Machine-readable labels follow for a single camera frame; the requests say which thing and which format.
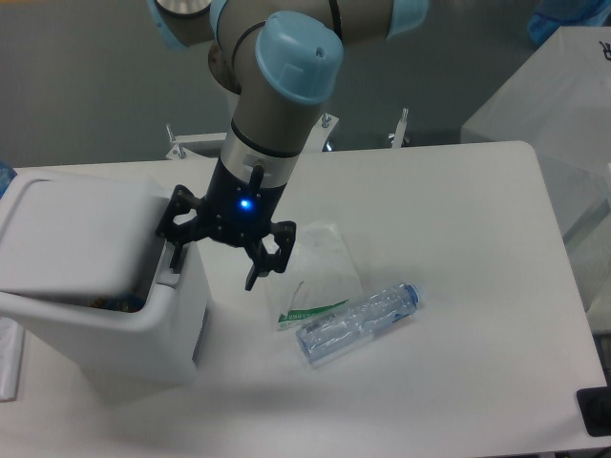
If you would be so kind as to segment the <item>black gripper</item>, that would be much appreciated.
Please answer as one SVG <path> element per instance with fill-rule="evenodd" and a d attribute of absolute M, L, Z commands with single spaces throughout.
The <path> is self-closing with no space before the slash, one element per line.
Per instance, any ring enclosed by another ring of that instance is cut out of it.
<path fill-rule="evenodd" d="M 174 247 L 170 269 L 179 267 L 182 249 L 192 241 L 213 239 L 243 247 L 252 260 L 245 290 L 271 272 L 282 274 L 296 241 L 294 221 L 273 222 L 273 214 L 284 193 L 283 185 L 256 187 L 235 177 L 218 161 L 203 198 L 186 186 L 177 185 L 158 223 L 156 235 Z M 277 249 L 270 253 L 263 240 L 271 236 Z"/>

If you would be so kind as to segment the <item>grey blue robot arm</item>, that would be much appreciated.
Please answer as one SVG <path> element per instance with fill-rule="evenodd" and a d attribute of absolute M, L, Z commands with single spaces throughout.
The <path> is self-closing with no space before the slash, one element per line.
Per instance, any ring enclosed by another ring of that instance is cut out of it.
<path fill-rule="evenodd" d="M 177 186 L 157 233 L 176 253 L 200 239 L 244 249 L 246 278 L 285 271 L 293 221 L 273 214 L 334 91 L 345 49 L 419 27 L 425 1 L 152 1 L 172 48 L 217 45 L 239 100 L 203 197 Z"/>

